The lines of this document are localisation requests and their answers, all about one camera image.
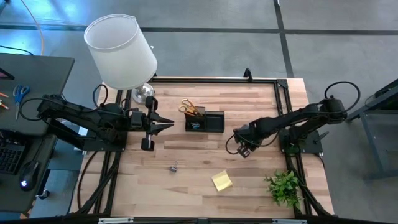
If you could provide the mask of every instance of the wooden tabletop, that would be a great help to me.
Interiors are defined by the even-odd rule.
[[[293,110],[308,104],[304,82],[288,79]],[[144,133],[129,133],[122,153],[114,193],[112,216],[131,217],[224,217],[224,218],[290,218],[292,208],[278,207],[267,191],[264,177],[275,170],[285,171],[284,155],[279,142],[260,147],[248,158],[230,155],[225,142],[234,128],[260,117],[277,116],[275,94],[269,84],[224,83],[153,83],[159,101],[157,112],[175,121],[175,125],[152,139],[155,151],[141,150]],[[104,91],[99,101],[102,102]],[[183,98],[209,111],[225,111],[225,131],[187,133],[185,118],[178,112]],[[108,102],[114,102],[116,90],[109,89]],[[136,104],[141,111],[146,108]],[[237,144],[230,142],[229,150]],[[319,158],[303,154],[307,185],[323,207],[333,213],[325,172]],[[86,156],[81,169],[89,156]],[[99,152],[88,167],[81,186],[84,203],[100,179],[104,153]],[[178,161],[177,173],[169,167]],[[226,170],[233,186],[218,192],[211,177]],[[103,208],[107,197],[104,194]],[[76,192],[71,212],[77,210]]]

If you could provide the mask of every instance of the gray floor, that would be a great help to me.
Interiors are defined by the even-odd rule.
[[[42,24],[88,25],[113,13],[137,17],[141,27],[277,29],[272,0],[36,0],[27,2]],[[285,29],[398,30],[393,0],[280,0]],[[31,25],[19,1],[0,14],[0,25]],[[158,59],[158,75],[240,77],[250,67],[255,77],[286,78],[279,34],[145,32]],[[83,32],[44,31],[45,54],[76,58],[65,89],[70,101],[92,106],[92,89],[101,82],[83,40]],[[398,78],[396,35],[286,35],[294,77],[304,78],[311,102],[323,98],[332,82],[355,82],[361,101]],[[1,45],[40,52],[36,30],[0,30]],[[331,90],[345,106],[355,99],[348,85]],[[335,213],[345,218],[398,221],[398,178],[365,182],[375,171],[374,160],[359,120],[325,126],[326,176]],[[54,174],[57,180],[62,175]],[[73,185],[62,185],[69,191]],[[56,206],[59,195],[48,198]]]

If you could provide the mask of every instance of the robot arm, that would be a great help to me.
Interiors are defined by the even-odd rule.
[[[261,146],[265,138],[288,126],[306,121],[301,126],[289,129],[288,141],[295,144],[323,125],[341,123],[346,117],[347,112],[342,102],[331,97],[276,118],[266,117],[252,121],[248,125],[234,129],[234,139],[241,145],[238,149],[239,154],[246,158]]]
[[[79,148],[84,147],[89,141],[96,141],[103,144],[120,145],[121,150],[124,147],[121,141],[123,141],[127,132],[142,131],[146,132],[146,137],[142,139],[141,148],[146,151],[153,151],[154,142],[151,140],[152,135],[157,135],[174,124],[172,124],[173,121],[162,118],[155,112],[157,100],[154,97],[150,96],[147,98],[146,107],[148,108],[147,115],[139,111],[138,108],[124,111],[116,103],[108,103],[101,105],[97,109],[89,109],[68,102],[60,95],[44,95],[37,111],[39,112],[38,116],[44,120],[62,118],[95,133],[94,138],[77,136],[81,142]],[[167,124],[155,124],[155,121]],[[59,122],[57,126],[58,129],[63,129],[63,125]]]

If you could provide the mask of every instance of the black desk organizer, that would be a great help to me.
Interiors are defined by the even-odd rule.
[[[204,106],[197,106],[196,108],[203,116],[190,116],[184,114],[185,131],[224,133],[224,111],[206,111]],[[193,123],[198,123],[199,127],[195,129]]]

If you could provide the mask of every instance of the scissors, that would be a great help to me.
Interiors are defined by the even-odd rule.
[[[197,110],[195,105],[188,100],[188,99],[183,99],[181,101],[181,106],[178,109],[181,113],[186,113],[190,116],[202,116],[202,114]]]
[[[15,106],[16,106],[16,113],[15,113],[15,120],[18,120],[19,116],[19,105],[22,101],[22,99],[30,92],[29,86],[22,86],[21,84],[18,84],[15,86],[14,91],[12,92],[12,95],[15,98]]]

